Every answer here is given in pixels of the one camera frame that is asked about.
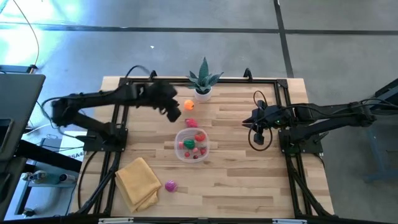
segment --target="towel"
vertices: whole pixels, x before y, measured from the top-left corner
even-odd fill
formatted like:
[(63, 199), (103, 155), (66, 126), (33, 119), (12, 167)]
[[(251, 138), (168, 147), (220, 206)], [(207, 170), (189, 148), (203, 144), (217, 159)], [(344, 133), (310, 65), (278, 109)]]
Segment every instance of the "towel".
[(157, 203), (157, 190), (162, 186), (141, 157), (118, 170), (115, 183), (132, 213)]

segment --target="wooden tabletop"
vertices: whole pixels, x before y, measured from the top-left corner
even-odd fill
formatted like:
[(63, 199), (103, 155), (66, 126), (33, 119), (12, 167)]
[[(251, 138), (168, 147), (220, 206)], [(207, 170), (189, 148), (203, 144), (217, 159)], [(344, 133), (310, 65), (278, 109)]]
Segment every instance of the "wooden tabletop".
[[(287, 80), (292, 103), (308, 103), (304, 80)], [(101, 89), (113, 90), (118, 83), (119, 77), (104, 77)], [(187, 99), (195, 101), (193, 90), (180, 86), (176, 86), (176, 89), (178, 96), (175, 99), (181, 105)], [(213, 87), (210, 101), (196, 103), (193, 111), (185, 111), (180, 106), (182, 115), (175, 123), (170, 123), (157, 110), (130, 108), (127, 119), (129, 136), (120, 168), (143, 157), (162, 184), (174, 180), (178, 183), (178, 191), (168, 193), (161, 187), (157, 205), (142, 212), (131, 213), (116, 188), (112, 216), (294, 217), (286, 163), (279, 149), (276, 131), (273, 130), (271, 147), (264, 152), (257, 152), (248, 144), (248, 129), (241, 126), (242, 120), (250, 117), (251, 110), (256, 108), (252, 98), (256, 90), (265, 94), (269, 105), (275, 104), (272, 85), (218, 83)], [(112, 113), (113, 106), (96, 108), (95, 118), (108, 122)], [(210, 155), (203, 162), (185, 163), (174, 154), (174, 138), (185, 128), (185, 118), (195, 118), (209, 136)], [(264, 137), (266, 143), (269, 140), (267, 131), (264, 132)], [(85, 156), (83, 165), (89, 155)], [(103, 157), (103, 152), (97, 153), (88, 165), (81, 186), (82, 203), (98, 185)], [(325, 171), (319, 158), (303, 154), (303, 164), (308, 188), (324, 208), (333, 213)], [(108, 187), (109, 184), (104, 190), (101, 211), (106, 205)], [(300, 208), (304, 211), (299, 190), (298, 197)], [(75, 194), (71, 211), (76, 210)]]

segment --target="gray floor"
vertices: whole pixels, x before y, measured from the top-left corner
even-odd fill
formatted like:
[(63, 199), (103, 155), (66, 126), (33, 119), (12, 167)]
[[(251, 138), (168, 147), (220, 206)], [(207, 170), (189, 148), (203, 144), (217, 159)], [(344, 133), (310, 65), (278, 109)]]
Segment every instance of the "gray floor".
[[(277, 28), (271, 0), (18, 2), (32, 22), (44, 24)], [(280, 6), (287, 29), (398, 29), (398, 2), (393, 0), (280, 0)], [(24, 20), (10, 1), (0, 21)], [(241, 76), (249, 67), (255, 77), (286, 77), (278, 34), (36, 32), (37, 73), (47, 76), (39, 101), (96, 91), (103, 76), (124, 75), (135, 64), (159, 75), (186, 75), (198, 69), (204, 56), (211, 70), (222, 70), (226, 76)], [(398, 36), (288, 35), (287, 43), (294, 75), (304, 78), (314, 103), (361, 100), (397, 78)], [(0, 30), (0, 46), (0, 64), (27, 65), (35, 59), (35, 41), (27, 27)], [(134, 71), (133, 75), (143, 74)], [(47, 123), (38, 108), (32, 122)], [(54, 134), (45, 128), (31, 139), (48, 133)], [(397, 223), (398, 181), (363, 181), (363, 175), (376, 170), (364, 129), (332, 131), (323, 146), (336, 214)]]

